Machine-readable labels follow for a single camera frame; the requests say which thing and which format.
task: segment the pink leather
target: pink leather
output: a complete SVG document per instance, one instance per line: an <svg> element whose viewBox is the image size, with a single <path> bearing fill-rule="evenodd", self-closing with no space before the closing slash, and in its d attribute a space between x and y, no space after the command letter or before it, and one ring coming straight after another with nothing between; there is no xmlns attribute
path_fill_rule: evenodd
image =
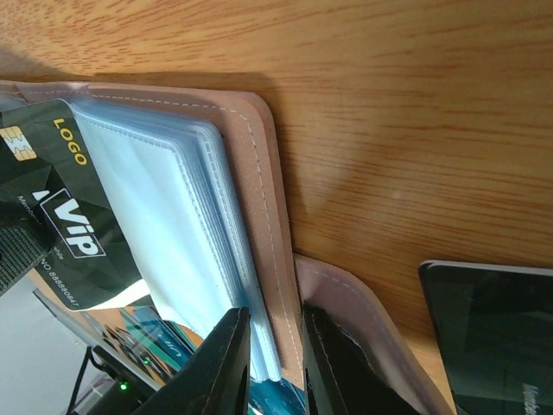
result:
<svg viewBox="0 0 553 415"><path fill-rule="evenodd" d="M451 414L447 402L424 372L383 305L353 274L295 255L302 300L321 307L376 356L388 384L421 414Z"/></svg>

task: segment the black cable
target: black cable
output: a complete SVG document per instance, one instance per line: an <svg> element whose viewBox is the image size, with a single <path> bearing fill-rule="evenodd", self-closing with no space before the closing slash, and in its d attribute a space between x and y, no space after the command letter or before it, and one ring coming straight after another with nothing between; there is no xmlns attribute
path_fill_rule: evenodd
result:
<svg viewBox="0 0 553 415"><path fill-rule="evenodd" d="M90 353L90 362L94 367L96 367L100 372L105 372L105 366L99 364L96 359L94 359L94 354Z"/></svg>
<svg viewBox="0 0 553 415"><path fill-rule="evenodd" d="M67 408L66 415L71 415L73 413L73 407L75 406L75 403L77 402L77 396L79 395L80 384L82 383L83 377L85 376L86 365L91 359L91 356L92 348L88 346L85 352L85 359L83 359L83 362L80 364L79 374L77 375L77 380L75 381L75 386L73 387L73 393L71 394L71 400L69 401L69 407Z"/></svg>

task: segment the wood grain surface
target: wood grain surface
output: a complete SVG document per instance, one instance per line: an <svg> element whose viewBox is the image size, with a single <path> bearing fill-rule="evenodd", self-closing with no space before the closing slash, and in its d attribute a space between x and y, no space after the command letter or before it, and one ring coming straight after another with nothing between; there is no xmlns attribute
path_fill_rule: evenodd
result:
<svg viewBox="0 0 553 415"><path fill-rule="evenodd" d="M3 0L0 11L5 79L265 98L295 250L365 281L446 394L416 270L553 265L552 70L550 0Z"/></svg>

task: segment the black credit card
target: black credit card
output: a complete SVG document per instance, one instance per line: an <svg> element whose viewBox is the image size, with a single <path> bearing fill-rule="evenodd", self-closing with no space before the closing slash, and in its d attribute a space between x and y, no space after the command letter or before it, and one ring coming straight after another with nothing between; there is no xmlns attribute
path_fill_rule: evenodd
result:
<svg viewBox="0 0 553 415"><path fill-rule="evenodd" d="M2 113L0 203L55 237L36 270L69 309L100 305L141 278L65 101Z"/></svg>

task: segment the card chip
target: card chip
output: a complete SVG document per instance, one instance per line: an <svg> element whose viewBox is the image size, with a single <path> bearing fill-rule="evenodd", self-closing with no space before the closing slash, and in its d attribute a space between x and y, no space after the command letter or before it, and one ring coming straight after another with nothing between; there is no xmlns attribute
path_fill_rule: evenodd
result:
<svg viewBox="0 0 553 415"><path fill-rule="evenodd" d="M20 162L36 158L35 151L19 127L2 128L0 129L0 136Z"/></svg>

